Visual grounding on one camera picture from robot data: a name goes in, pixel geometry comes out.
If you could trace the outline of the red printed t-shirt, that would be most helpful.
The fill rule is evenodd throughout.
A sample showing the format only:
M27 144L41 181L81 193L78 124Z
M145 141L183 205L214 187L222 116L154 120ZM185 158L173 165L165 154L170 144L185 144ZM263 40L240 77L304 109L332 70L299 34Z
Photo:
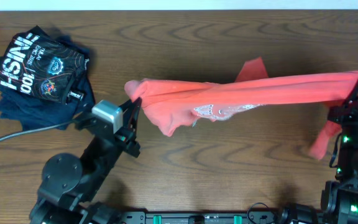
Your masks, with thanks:
M131 80L128 97L142 99L141 107L166 136L200 118L225 121L233 115L267 105L324 103L338 106L351 94L358 71L270 78L261 58L247 61L232 83L178 80Z

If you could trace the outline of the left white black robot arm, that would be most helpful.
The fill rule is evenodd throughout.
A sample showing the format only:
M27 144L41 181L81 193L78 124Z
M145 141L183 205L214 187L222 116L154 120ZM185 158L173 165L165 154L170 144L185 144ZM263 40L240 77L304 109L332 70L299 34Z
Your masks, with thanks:
M77 130L86 129L94 138L81 157L61 153L45 163L37 202L29 215L31 224L120 223L120 211L91 201L123 152L139 156L141 104L141 98L120 106L102 100L74 119Z

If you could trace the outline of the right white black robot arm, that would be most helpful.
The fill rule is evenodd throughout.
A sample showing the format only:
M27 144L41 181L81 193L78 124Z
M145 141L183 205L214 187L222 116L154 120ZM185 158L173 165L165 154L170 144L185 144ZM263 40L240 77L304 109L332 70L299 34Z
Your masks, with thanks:
M321 209L289 203L275 223L358 223L358 80L340 106L329 110L328 120L341 128L329 162L336 169L321 193Z

